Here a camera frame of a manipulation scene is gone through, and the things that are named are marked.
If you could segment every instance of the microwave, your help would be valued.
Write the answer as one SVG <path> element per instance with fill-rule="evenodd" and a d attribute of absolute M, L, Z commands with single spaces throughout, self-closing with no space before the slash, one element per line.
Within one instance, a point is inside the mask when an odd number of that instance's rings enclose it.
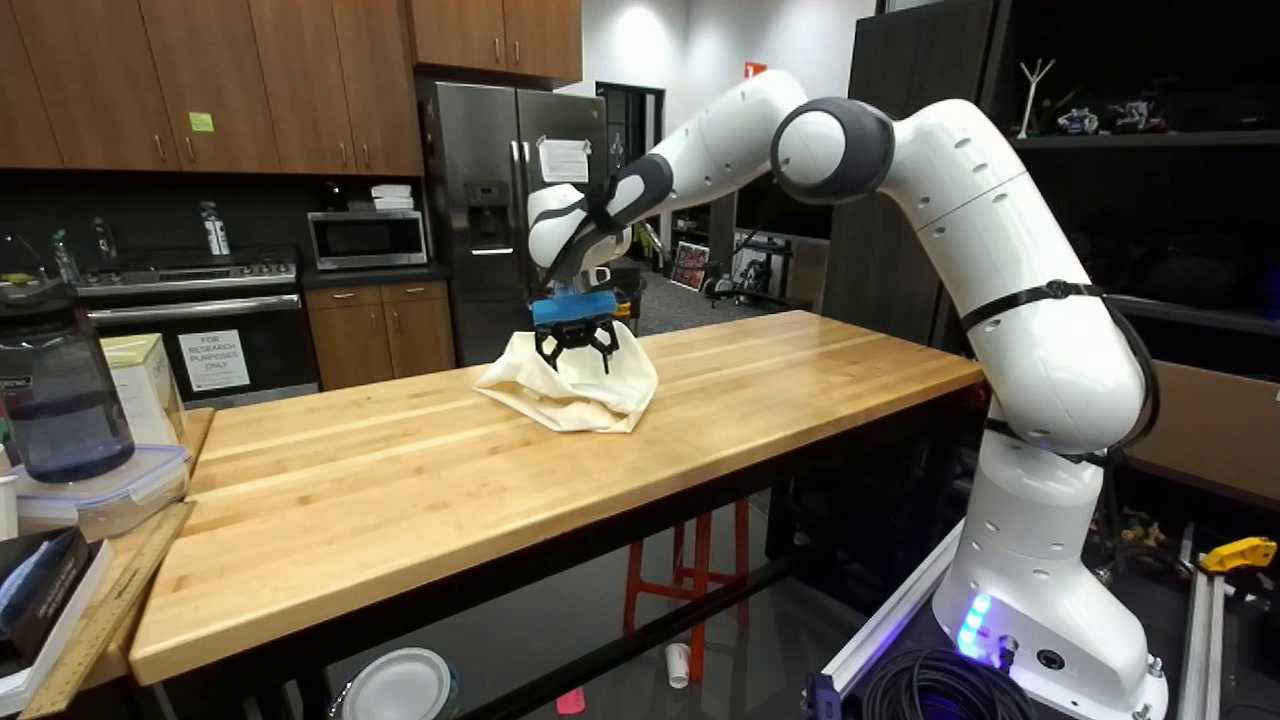
<path fill-rule="evenodd" d="M 306 210 L 317 267 L 405 267 L 431 261 L 420 210 Z"/>

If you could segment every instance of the kitchen appliance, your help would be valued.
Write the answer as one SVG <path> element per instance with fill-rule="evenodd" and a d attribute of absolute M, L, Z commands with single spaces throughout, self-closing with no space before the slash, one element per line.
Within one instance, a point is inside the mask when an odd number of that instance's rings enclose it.
<path fill-rule="evenodd" d="M 595 97 L 503 83 L 420 83 L 428 208 L 449 264 L 453 324 L 464 362 L 487 362 L 523 329 L 541 294 L 523 247 L 523 197 L 549 185 L 604 185 Z"/>
<path fill-rule="evenodd" d="M 318 272 L 431 261 L 431 232 L 410 208 L 306 210 L 306 226 Z"/>
<path fill-rule="evenodd" d="M 109 358 L 64 283 L 0 288 L 3 450 L 41 482 L 78 482 L 131 454 Z"/>
<path fill-rule="evenodd" d="M 100 334 L 158 330 L 187 407 L 317 393 L 293 261 L 162 261 L 78 272 Z"/>

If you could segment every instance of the refrigerator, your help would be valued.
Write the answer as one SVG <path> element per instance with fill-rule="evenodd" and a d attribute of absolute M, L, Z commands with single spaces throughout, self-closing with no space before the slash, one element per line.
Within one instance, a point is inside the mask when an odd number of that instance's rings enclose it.
<path fill-rule="evenodd" d="M 487 362 L 542 291 L 523 247 L 523 197 L 549 185 L 604 189 L 604 110 L 595 97 L 425 79 L 420 120 L 455 353 L 461 362 Z"/>

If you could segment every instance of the white plate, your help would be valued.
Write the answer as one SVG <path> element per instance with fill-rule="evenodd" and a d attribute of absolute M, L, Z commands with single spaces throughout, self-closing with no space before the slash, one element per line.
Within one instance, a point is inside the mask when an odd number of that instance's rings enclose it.
<path fill-rule="evenodd" d="M 343 688 L 341 720 L 431 720 L 449 702 L 453 676 L 428 649 L 396 649 Z"/>

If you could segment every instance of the towel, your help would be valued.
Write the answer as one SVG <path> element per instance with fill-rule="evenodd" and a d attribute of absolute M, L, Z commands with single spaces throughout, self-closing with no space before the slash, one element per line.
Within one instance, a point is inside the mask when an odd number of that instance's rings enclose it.
<path fill-rule="evenodd" d="M 655 368 L 630 329 L 611 318 L 616 353 L 562 349 L 554 368 L 533 349 L 533 330 L 511 330 L 503 356 L 480 368 L 480 393 L 511 404 L 552 431 L 630 431 L 651 404 Z"/>

